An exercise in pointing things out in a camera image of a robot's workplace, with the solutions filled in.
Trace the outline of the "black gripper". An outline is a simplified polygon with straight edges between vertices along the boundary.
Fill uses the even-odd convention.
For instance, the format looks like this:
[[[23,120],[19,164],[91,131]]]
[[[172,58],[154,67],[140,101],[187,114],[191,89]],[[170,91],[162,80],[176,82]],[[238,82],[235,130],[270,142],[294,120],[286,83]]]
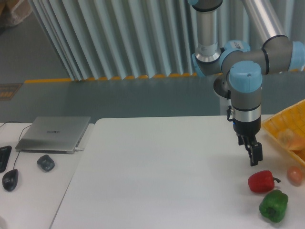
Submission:
[[[263,150],[262,144],[257,142],[255,135],[261,128],[261,117],[251,122],[241,122],[233,119],[233,128],[238,134],[238,145],[242,146],[245,144],[250,158],[250,166],[258,165],[258,162],[263,160]]]

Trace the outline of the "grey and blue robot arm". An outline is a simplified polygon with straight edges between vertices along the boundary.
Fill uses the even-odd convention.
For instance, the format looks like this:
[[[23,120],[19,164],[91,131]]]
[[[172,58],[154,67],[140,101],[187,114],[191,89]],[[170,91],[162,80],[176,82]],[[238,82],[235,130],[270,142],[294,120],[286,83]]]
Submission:
[[[244,0],[243,6],[261,40],[252,50],[239,40],[218,45],[217,11],[220,0],[191,0],[196,12],[198,46],[193,63],[198,74],[218,74],[214,91],[228,102],[227,120],[232,122],[238,144],[244,146],[250,165],[263,159],[262,145],[256,140],[261,128],[263,76],[299,69],[305,65],[305,46],[292,42],[268,0]]]

